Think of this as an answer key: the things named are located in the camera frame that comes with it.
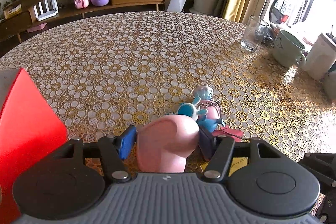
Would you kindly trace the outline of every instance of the lace tablecloth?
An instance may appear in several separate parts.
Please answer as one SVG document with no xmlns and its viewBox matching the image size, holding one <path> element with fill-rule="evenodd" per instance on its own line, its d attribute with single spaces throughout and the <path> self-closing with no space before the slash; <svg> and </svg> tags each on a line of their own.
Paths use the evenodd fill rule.
<svg viewBox="0 0 336 224">
<path fill-rule="evenodd" d="M 279 65 L 264 46 L 242 50 L 244 28 L 180 13 L 93 17 L 23 42 L 0 59 L 0 69 L 24 67 L 69 138 L 119 135 L 175 111 L 195 87 L 209 85 L 224 120 L 246 137 L 264 138 L 296 161 L 308 151 L 335 151 L 336 107 L 321 85 Z M 134 150 L 126 163 L 137 169 Z M 196 150 L 187 170 L 202 163 Z M 99 169 L 98 160 L 88 165 Z"/>
</svg>

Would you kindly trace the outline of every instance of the cabinet leg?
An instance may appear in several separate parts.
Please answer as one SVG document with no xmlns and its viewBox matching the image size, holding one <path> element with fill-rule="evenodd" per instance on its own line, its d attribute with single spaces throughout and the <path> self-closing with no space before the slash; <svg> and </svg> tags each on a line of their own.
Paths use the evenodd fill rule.
<svg viewBox="0 0 336 224">
<path fill-rule="evenodd" d="M 21 43 L 22 41 L 21 41 L 21 36 L 20 36 L 20 33 L 17 33 L 16 35 L 17 35 L 17 39 L 18 39 L 18 40 L 19 40 L 19 42 Z"/>
</svg>

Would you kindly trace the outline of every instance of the silver bolt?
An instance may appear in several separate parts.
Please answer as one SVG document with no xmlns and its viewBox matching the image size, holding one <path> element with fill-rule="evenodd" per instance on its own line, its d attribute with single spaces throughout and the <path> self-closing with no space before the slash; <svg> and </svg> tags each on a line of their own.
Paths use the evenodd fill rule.
<svg viewBox="0 0 336 224">
<path fill-rule="evenodd" d="M 215 170 L 209 170 L 204 172 L 204 176 L 208 179 L 218 179 L 221 176 L 221 173 Z"/>
<path fill-rule="evenodd" d="M 128 178 L 128 173 L 126 171 L 115 171 L 112 173 L 114 179 L 123 180 Z"/>
<path fill-rule="evenodd" d="M 328 217 L 326 215 L 322 215 L 321 218 L 320 218 L 320 222 L 324 223 L 327 220 L 327 218 Z"/>
</svg>

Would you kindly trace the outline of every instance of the ceramic mug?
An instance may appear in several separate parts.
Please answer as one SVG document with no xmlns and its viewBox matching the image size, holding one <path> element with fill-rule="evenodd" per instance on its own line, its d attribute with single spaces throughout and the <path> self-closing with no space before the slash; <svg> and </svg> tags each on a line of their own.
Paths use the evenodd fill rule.
<svg viewBox="0 0 336 224">
<path fill-rule="evenodd" d="M 280 30 L 274 41 L 273 57 L 281 65 L 290 68 L 294 64 L 302 67 L 306 63 L 303 52 L 306 47 L 291 33 Z"/>
</svg>

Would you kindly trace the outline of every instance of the clear glass cup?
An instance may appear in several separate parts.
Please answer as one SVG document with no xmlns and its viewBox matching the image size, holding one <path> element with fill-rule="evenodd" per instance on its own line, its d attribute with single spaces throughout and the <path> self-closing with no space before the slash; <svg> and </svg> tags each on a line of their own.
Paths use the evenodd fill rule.
<svg viewBox="0 0 336 224">
<path fill-rule="evenodd" d="M 250 52 L 255 52 L 263 41 L 267 29 L 268 23 L 266 21 L 255 16 L 250 16 L 240 42 L 241 46 Z"/>
</svg>

